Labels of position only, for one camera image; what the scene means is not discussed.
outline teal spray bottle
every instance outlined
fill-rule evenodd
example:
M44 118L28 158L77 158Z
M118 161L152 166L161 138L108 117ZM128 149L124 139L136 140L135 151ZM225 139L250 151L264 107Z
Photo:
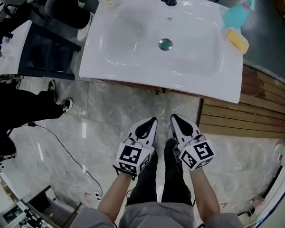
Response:
M223 15L226 27L239 29L245 23L250 10L255 10L255 0L247 0L243 4L236 5L227 10Z

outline white desk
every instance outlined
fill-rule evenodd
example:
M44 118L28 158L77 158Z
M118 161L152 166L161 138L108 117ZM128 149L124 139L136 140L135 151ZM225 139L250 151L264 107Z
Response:
M22 50L31 25L31 20L26 21L12 32L12 39L8 42L3 41L1 45L3 57L0 58L0 75L18 74Z

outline equipment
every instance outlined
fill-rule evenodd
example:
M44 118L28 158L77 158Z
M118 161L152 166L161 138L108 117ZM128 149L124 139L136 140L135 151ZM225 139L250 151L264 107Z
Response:
M135 123L123 143L120 143L116 161L118 171L133 176L133 180L149 163L154 152L152 146L156 134L157 119L150 117Z
M200 134L197 125L182 115L172 114L170 127L178 143L174 155L179 162L183 161L191 171L208 164L214 157L214 150L209 140ZM129 174L133 180L145 168L154 152L152 147L157 127L156 117L147 118L134 124L123 143L120 143L116 162L113 165L117 174Z
M206 140L197 125L189 118L172 114L170 117L173 137L178 145L174 154L184 162L191 171L207 165L215 153L210 140Z

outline sink basin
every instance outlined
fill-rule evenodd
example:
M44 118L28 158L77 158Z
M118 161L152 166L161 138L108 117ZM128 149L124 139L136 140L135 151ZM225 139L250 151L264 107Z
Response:
M79 75L239 102L242 55L224 37L227 10L206 0L122 0L100 4Z

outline knee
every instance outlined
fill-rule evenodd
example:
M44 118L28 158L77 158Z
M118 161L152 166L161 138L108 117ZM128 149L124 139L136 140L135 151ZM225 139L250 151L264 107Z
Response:
M56 18L57 15L59 14L59 7L60 6L57 6L55 0L47 0L47 3L45 5L45 10L49 16Z

